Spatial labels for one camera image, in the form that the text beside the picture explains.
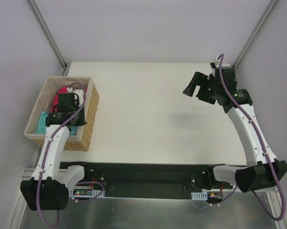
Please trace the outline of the pink t shirt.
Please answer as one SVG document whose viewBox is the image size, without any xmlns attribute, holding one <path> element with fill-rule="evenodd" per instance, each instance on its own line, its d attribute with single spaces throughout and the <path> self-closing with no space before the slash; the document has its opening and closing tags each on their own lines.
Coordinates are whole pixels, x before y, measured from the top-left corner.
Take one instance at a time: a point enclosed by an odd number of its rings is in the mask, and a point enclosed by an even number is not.
<svg viewBox="0 0 287 229">
<path fill-rule="evenodd" d="M 79 106 L 75 105 L 74 94 L 67 92 L 67 86 L 62 87 L 56 93 L 51 112 L 65 112 L 70 108 L 71 110 L 78 110 Z"/>
</svg>

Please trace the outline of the wicker laundry basket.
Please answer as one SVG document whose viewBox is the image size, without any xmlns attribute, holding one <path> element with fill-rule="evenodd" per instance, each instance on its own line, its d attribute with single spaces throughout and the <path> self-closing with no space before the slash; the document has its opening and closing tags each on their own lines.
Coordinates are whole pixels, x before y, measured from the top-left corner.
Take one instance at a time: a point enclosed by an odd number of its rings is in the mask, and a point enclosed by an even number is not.
<svg viewBox="0 0 287 229">
<path fill-rule="evenodd" d="M 93 133 L 93 127 L 99 102 L 99 94 L 91 77 L 48 76 L 37 97 L 29 121 L 24 130 L 24 136 L 39 146 L 43 146 L 45 135 L 37 134 L 37 127 L 43 111 L 50 112 L 54 96 L 58 90 L 79 82 L 86 89 L 84 106 L 86 125 L 77 129 L 76 135 L 70 135 L 65 143 L 64 150 L 88 151 Z"/>
</svg>

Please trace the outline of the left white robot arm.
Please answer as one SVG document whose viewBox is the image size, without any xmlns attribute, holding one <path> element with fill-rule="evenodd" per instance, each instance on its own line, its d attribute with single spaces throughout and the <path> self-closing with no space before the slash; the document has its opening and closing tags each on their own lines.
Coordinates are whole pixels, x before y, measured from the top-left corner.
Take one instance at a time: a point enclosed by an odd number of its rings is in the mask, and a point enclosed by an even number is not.
<svg viewBox="0 0 287 229">
<path fill-rule="evenodd" d="M 41 156 L 31 178 L 21 183 L 21 193 L 30 210 L 64 210 L 77 182 L 88 185 L 91 173 L 71 166 L 59 174 L 65 143 L 73 126 L 85 122 L 85 90 L 58 94 L 58 103 L 45 119 L 46 135 Z"/>
</svg>

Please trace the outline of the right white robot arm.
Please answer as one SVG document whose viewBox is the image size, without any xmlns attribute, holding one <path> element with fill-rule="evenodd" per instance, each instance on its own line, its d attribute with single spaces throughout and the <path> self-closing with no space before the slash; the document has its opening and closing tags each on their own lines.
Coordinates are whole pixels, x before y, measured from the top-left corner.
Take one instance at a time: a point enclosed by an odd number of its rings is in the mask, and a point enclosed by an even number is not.
<svg viewBox="0 0 287 229">
<path fill-rule="evenodd" d="M 234 68 L 216 67 L 209 75 L 195 72 L 183 94 L 192 97 L 196 86 L 199 100 L 223 107 L 237 130 L 246 158 L 245 167 L 212 166 L 205 176 L 206 185 L 217 188 L 224 181 L 236 184 L 244 193 L 274 187 L 287 172 L 287 163 L 278 160 L 266 142 L 248 91 L 237 88 Z"/>
</svg>

